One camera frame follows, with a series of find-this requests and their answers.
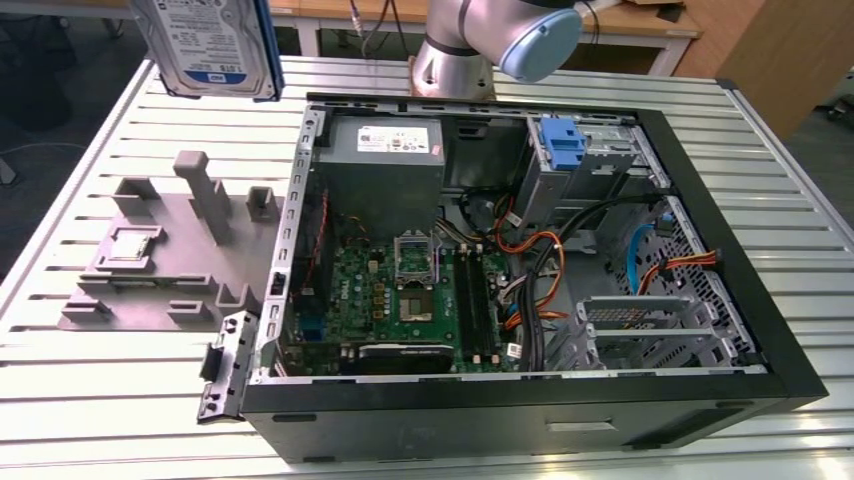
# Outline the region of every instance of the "power supply label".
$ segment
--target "power supply label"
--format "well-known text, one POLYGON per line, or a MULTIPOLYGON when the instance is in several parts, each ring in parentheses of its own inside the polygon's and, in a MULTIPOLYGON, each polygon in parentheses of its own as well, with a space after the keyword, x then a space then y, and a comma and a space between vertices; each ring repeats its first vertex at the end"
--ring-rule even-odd
POLYGON ((429 137, 422 127, 376 127, 358 129, 356 151, 378 153, 429 153, 429 137))

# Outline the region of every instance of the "ram slot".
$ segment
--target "ram slot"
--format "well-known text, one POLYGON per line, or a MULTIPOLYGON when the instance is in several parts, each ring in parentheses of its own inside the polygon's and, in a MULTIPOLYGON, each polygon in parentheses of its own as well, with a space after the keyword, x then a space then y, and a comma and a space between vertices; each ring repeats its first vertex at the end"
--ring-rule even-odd
POLYGON ((477 334, 472 318, 470 294, 468 293, 468 279, 465 252, 453 254, 453 293, 456 297, 456 315, 458 322, 458 337, 462 347, 462 358, 469 360, 474 355, 477 334))
POLYGON ((494 329, 489 318, 489 299, 486 297, 482 259, 472 253, 466 258, 468 296, 470 298, 470 316, 474 325, 474 353, 489 357, 494 350, 494 329))

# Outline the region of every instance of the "blue hard drive label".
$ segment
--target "blue hard drive label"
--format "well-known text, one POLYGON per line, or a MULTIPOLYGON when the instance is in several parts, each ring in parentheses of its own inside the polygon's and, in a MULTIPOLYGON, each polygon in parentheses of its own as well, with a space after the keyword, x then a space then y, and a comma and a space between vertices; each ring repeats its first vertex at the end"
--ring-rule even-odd
POLYGON ((222 85, 237 85, 245 81, 244 73, 210 73, 210 72, 183 72, 195 82, 221 83, 222 85))
POLYGON ((179 69, 202 83, 242 82, 246 69, 233 0, 154 1, 179 69))

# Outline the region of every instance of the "connector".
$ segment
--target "connector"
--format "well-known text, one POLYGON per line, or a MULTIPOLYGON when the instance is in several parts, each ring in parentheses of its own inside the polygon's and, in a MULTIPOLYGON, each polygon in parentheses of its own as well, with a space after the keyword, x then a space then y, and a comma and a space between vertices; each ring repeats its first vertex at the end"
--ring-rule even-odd
POLYGON ((711 265, 703 265, 703 270, 709 270, 712 272, 720 272, 723 268, 723 249, 715 248, 715 263, 711 265))
POLYGON ((672 232, 676 226, 676 219, 672 216, 672 213, 664 213, 660 217, 655 219, 652 227, 655 228, 655 235, 659 237, 669 238, 672 237, 672 232))
POLYGON ((657 261, 657 276, 661 277, 661 280, 667 283, 675 280, 672 275, 672 270, 667 268, 667 263, 669 262, 669 258, 661 257, 657 261))

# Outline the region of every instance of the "desk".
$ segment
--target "desk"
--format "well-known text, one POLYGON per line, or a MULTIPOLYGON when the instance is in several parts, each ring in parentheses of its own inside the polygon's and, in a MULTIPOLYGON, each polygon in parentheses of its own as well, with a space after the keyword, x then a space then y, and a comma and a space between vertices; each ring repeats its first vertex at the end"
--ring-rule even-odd
MULTIPOLYGON (((282 8, 292 8, 285 6, 292 3, 288 0, 270 0, 270 7, 273 7, 273 11, 278 4, 282 5, 282 8)), ((356 2, 365 30, 373 28, 382 3, 384 0, 358 0, 356 2)), ((422 34, 429 3, 424 0, 397 0, 397 7, 402 31, 422 34)), ((293 26, 300 34, 300 51, 302 55, 318 56, 317 31, 324 28, 352 29, 349 3, 341 0, 301 0, 296 10, 298 18, 294 19, 293 26)), ((676 23, 671 23, 657 18, 655 12, 655 8, 640 7, 630 3, 621 3, 598 11, 598 43, 659 49, 648 75, 669 76, 691 39, 701 35, 701 30, 685 14, 680 16, 676 23)), ((588 15, 584 17, 581 43, 592 42, 592 26, 592 16, 588 15)), ((396 31, 390 9, 385 14, 380 31, 396 31)))
POLYGON ((845 478, 854 471, 854 236, 740 95, 711 80, 560 72, 520 85, 496 74, 494 89, 501 101, 663 111, 829 392, 797 412, 755 418, 676 450, 285 465, 246 423, 194 423, 198 364, 213 334, 55 330, 117 213, 106 195, 122 176, 151 177, 159 192, 185 191, 171 157, 201 149, 207 173, 228 191, 268 185, 282 195, 305 92, 405 95, 409 89, 402 62, 288 57, 282 68, 281 102, 252 103, 169 97, 151 62, 142 62, 0 286, 3 480, 312 473, 845 478), (221 140, 248 131, 257 143, 221 140))
MULTIPOLYGON (((402 31, 424 33, 426 0, 396 0, 402 31)), ((373 28, 384 0, 357 0, 364 28, 373 28)), ((304 56, 320 55, 317 32, 320 29, 352 29, 346 0, 269 0, 273 24, 292 27, 298 32, 300 51, 304 56)), ((0 0, 0 12, 41 15, 130 18, 126 0, 0 0)), ((676 68, 691 39, 701 35, 693 20, 683 14, 676 23, 655 16, 655 9, 621 3, 598 13, 598 43, 659 49, 648 74, 669 76, 676 68)), ((390 9, 380 31, 396 31, 390 9)), ((584 17, 581 43, 592 42, 592 17, 584 17)))

